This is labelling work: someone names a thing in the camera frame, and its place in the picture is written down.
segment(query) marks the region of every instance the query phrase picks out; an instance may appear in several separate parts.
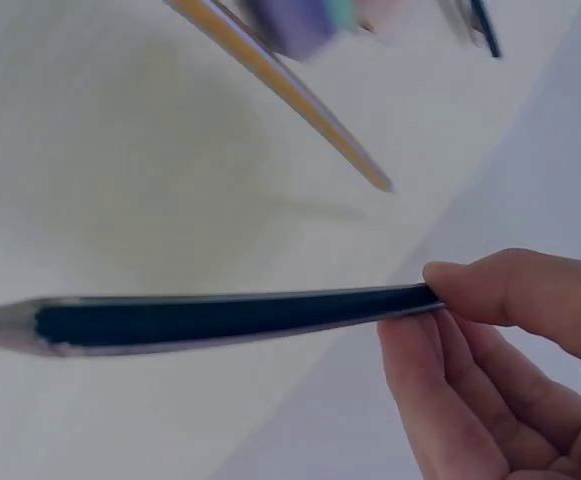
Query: finger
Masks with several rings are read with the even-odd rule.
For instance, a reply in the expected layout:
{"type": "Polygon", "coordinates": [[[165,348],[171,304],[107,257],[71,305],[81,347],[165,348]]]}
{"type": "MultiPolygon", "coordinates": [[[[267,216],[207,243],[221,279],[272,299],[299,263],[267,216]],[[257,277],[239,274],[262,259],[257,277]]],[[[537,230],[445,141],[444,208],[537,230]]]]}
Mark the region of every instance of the finger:
{"type": "Polygon", "coordinates": [[[468,266],[431,264],[424,276],[465,319],[518,325],[581,358],[581,261],[506,250],[468,266]]]}
{"type": "Polygon", "coordinates": [[[581,396],[550,380],[494,327],[457,323],[476,363],[514,415],[568,454],[581,432],[581,396]]]}
{"type": "Polygon", "coordinates": [[[532,428],[520,422],[475,362],[470,347],[448,312],[437,314],[446,379],[490,432],[512,471],[542,469],[559,452],[532,428]]]}
{"type": "Polygon", "coordinates": [[[422,321],[434,319],[424,315],[381,322],[379,336],[388,385],[426,478],[503,477],[509,469],[501,451],[446,383],[422,321]]]}
{"type": "Polygon", "coordinates": [[[570,470],[581,470],[581,396],[546,377],[493,327],[458,324],[477,363],[515,415],[571,459],[563,459],[562,467],[570,463],[570,470]]]}

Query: eraser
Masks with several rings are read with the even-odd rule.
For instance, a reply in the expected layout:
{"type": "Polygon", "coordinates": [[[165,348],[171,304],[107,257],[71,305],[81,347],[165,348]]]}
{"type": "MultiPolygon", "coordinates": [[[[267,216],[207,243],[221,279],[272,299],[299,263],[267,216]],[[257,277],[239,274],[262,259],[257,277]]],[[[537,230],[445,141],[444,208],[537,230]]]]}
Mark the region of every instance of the eraser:
{"type": "Polygon", "coordinates": [[[337,32],[325,0],[244,0],[269,46],[305,61],[337,32]]]}

